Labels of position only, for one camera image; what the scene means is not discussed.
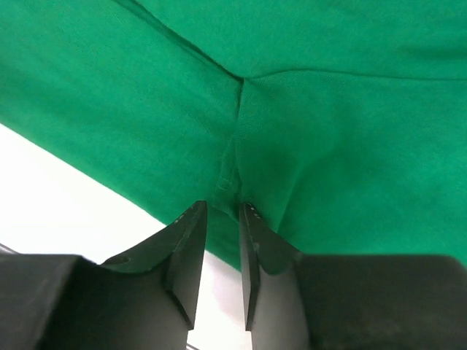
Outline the green t shirt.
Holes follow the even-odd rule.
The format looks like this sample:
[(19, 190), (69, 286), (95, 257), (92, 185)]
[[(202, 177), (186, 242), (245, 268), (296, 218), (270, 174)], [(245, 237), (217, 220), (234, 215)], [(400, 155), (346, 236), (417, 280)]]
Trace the green t shirt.
[(1, 123), (161, 222), (466, 260), (464, 1), (3, 1)]

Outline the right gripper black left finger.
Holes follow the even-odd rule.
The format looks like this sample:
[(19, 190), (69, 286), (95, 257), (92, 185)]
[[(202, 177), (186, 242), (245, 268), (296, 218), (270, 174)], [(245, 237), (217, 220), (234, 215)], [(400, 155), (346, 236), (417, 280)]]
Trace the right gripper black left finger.
[(194, 203), (102, 264), (71, 254), (1, 254), (3, 349), (184, 349), (207, 236)]

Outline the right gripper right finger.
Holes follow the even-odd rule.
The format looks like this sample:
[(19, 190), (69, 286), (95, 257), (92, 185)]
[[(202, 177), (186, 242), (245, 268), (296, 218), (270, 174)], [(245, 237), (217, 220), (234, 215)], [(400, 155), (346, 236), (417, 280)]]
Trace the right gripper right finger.
[(444, 255), (305, 254), (239, 210), (254, 349), (464, 349), (466, 268)]

